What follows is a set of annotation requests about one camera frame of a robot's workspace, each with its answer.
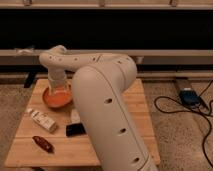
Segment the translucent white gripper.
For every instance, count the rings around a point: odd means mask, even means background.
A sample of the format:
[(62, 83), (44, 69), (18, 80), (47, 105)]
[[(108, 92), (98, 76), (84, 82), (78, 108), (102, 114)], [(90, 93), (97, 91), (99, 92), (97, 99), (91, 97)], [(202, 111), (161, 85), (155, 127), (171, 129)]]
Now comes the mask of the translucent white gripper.
[(56, 94), (58, 92), (68, 92), (70, 85), (66, 80), (50, 80), (49, 81), (49, 93)]

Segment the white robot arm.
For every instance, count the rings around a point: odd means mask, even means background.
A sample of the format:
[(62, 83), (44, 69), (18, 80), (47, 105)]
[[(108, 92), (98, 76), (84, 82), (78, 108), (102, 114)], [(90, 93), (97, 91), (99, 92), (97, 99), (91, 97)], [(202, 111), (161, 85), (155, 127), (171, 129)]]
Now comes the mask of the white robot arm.
[(122, 97), (136, 79), (131, 57), (116, 53), (66, 53), (62, 45), (39, 55), (52, 87), (74, 73), (73, 101), (103, 171), (158, 171)]

